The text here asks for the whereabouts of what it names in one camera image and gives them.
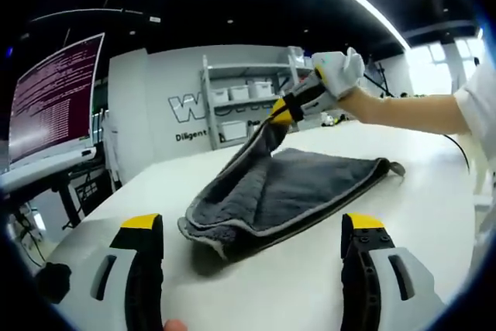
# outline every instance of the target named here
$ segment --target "white table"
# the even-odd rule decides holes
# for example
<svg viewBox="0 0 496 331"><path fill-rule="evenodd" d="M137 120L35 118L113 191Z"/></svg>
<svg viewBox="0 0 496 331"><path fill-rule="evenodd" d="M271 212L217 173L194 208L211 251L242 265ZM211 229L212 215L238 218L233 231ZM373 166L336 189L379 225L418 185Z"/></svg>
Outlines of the white table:
<svg viewBox="0 0 496 331"><path fill-rule="evenodd" d="M437 135L347 122L289 135L294 147L344 157L387 157L406 175L388 176L311 229L212 276L198 274L191 243L177 218L239 149L233 147L154 164L106 200L54 251L50 260L76 266L108 246L125 219L164 216L162 316L191 330L339 329L343 314L339 258L341 215L371 214L397 247L407 247L436 279L448 302L459 291L474 245L474 207L458 148Z"/></svg>

